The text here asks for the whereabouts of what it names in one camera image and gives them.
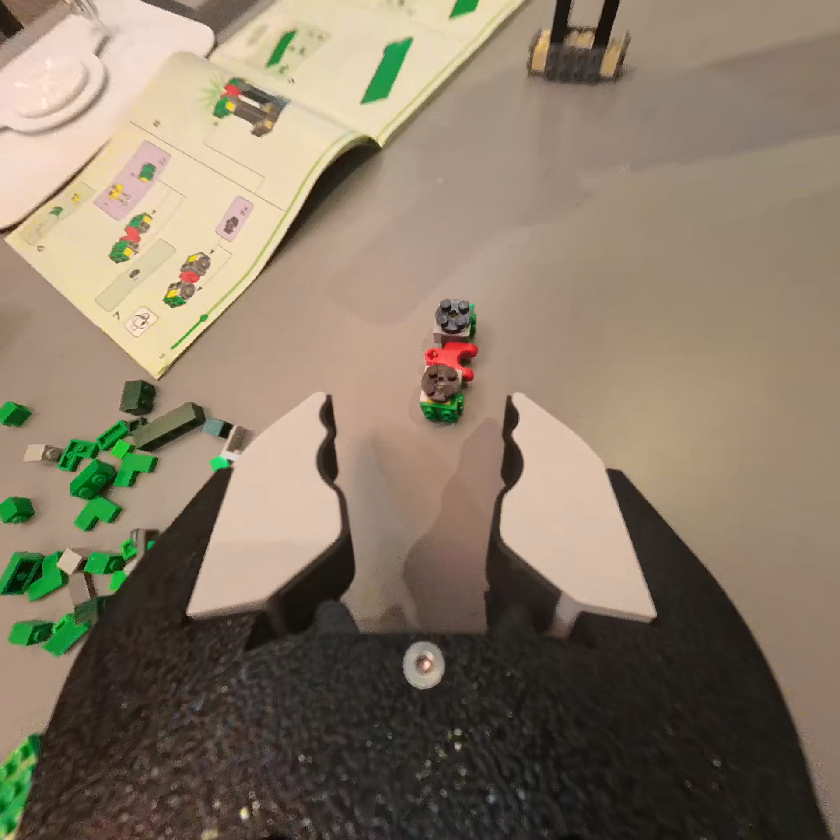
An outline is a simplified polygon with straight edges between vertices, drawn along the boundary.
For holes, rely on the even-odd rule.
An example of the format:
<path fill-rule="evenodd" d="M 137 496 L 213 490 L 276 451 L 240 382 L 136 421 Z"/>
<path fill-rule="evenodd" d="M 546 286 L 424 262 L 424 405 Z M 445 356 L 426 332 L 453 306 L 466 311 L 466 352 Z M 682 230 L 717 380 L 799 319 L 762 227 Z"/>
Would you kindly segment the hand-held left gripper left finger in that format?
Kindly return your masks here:
<path fill-rule="evenodd" d="M 247 613 L 277 637 L 307 631 L 355 575 L 345 496 L 337 485 L 331 395 L 315 392 L 259 434 L 234 462 L 185 614 Z"/>

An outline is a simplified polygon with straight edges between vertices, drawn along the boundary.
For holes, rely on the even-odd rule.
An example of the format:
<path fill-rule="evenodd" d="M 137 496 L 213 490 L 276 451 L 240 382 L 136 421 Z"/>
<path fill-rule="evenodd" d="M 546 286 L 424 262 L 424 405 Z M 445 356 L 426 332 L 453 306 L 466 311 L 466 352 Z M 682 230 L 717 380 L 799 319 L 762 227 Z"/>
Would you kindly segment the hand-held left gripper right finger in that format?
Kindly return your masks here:
<path fill-rule="evenodd" d="M 487 549 L 487 628 L 569 637 L 584 615 L 642 626 L 654 598 L 601 457 L 529 396 L 507 397 Z"/>

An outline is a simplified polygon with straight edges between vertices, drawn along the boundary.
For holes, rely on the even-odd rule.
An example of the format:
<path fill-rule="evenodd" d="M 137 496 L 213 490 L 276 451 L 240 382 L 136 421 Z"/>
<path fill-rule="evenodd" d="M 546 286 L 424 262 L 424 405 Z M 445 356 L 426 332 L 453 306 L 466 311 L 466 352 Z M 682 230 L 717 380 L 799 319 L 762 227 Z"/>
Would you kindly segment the green and red brick assembly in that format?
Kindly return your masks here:
<path fill-rule="evenodd" d="M 476 310 L 466 299 L 447 298 L 434 315 L 434 345 L 424 354 L 419 406 L 424 417 L 435 424 L 455 424 L 461 417 L 466 389 L 475 373 L 472 361 L 475 344 Z"/>

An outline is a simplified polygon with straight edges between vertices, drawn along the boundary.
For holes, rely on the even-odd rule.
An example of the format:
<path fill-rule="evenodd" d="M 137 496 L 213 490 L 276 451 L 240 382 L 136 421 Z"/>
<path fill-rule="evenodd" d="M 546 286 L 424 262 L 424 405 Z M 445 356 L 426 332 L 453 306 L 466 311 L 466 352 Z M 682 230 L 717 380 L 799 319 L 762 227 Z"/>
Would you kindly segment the grey desk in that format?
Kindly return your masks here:
<path fill-rule="evenodd" d="M 514 15 L 384 149 L 339 157 L 165 372 L 251 431 L 332 397 L 355 575 L 309 629 L 186 615 L 231 468 L 197 431 L 73 526 L 27 445 L 152 380 L 2 244 L 14 552 L 160 539 L 70 663 L 2 641 L 19 838 L 838 838 L 838 30 L 691 66 L 635 24 L 613 84 L 528 77 Z M 686 13 L 667 27 L 665 12 Z M 441 300 L 476 310 L 454 424 L 419 406 Z M 487 628 L 507 397 L 601 457 L 657 608 Z"/>

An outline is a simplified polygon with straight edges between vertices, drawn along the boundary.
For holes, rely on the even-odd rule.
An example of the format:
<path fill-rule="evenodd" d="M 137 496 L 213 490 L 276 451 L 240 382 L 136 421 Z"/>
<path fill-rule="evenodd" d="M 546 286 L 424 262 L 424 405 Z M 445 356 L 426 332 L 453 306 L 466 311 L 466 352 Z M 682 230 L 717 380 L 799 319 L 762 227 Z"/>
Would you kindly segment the white desk lamp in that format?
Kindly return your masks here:
<path fill-rule="evenodd" d="M 213 30 L 146 2 L 91 2 L 2 64 L 1 227 L 55 194 L 112 137 L 174 54 L 207 56 Z"/>

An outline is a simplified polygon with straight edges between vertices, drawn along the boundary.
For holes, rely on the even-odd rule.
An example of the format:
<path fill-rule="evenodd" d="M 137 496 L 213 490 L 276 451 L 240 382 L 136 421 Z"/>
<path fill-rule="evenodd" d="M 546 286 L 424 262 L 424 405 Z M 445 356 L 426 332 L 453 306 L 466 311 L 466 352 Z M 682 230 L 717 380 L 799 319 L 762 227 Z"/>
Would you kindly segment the pile of green toy bricks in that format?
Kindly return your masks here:
<path fill-rule="evenodd" d="M 93 439 L 72 438 L 64 447 L 31 445 L 24 461 L 58 468 L 70 478 L 68 491 L 82 503 L 73 527 L 90 533 L 113 524 L 123 506 L 115 490 L 130 489 L 159 464 L 157 452 L 192 432 L 203 432 L 223 444 L 209 462 L 213 472 L 233 466 L 253 434 L 246 427 L 209 416 L 194 402 L 185 402 L 155 416 L 156 387 L 145 380 L 129 380 L 122 387 L 120 420 Z M 52 553 L 18 551 L 2 564 L 2 597 L 29 604 L 63 593 L 70 609 L 55 621 L 30 618 L 8 628 L 7 641 L 19 648 L 43 648 L 60 657 L 74 648 L 98 623 L 112 595 L 129 579 L 140 561 L 155 546 L 160 531 L 135 528 L 116 550 L 89 553 L 64 548 Z"/>

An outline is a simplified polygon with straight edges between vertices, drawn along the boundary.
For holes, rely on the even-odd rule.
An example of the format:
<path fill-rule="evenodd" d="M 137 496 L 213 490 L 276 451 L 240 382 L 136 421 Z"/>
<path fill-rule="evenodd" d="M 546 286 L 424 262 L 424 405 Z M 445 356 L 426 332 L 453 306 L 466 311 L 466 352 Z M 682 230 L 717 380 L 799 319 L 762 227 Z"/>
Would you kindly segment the brick instruction booklet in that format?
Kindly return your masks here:
<path fill-rule="evenodd" d="M 320 176 L 383 147 L 522 2 L 284 1 L 179 52 L 11 249 L 159 380 L 257 278 Z"/>

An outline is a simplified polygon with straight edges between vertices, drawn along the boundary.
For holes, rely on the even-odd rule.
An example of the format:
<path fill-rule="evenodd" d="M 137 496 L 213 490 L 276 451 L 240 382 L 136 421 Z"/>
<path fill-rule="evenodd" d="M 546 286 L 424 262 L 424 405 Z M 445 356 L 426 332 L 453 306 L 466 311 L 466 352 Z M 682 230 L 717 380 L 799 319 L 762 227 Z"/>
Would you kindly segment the green brick baseplate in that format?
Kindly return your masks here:
<path fill-rule="evenodd" d="M 1 763 L 1 838 L 15 839 L 23 820 L 42 736 L 28 735 Z"/>

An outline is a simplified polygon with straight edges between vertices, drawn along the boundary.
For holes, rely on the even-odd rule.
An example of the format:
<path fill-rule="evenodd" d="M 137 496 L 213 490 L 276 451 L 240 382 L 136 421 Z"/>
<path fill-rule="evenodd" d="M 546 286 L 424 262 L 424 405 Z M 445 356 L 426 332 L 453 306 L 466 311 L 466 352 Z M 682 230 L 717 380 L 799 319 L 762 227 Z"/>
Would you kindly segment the grey and black brick assembly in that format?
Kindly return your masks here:
<path fill-rule="evenodd" d="M 551 26 L 532 39 L 528 76 L 586 85 L 617 80 L 631 42 L 628 32 L 613 36 L 620 2 L 604 1 L 597 25 L 586 27 L 571 24 L 572 6 L 572 1 L 557 1 Z"/>

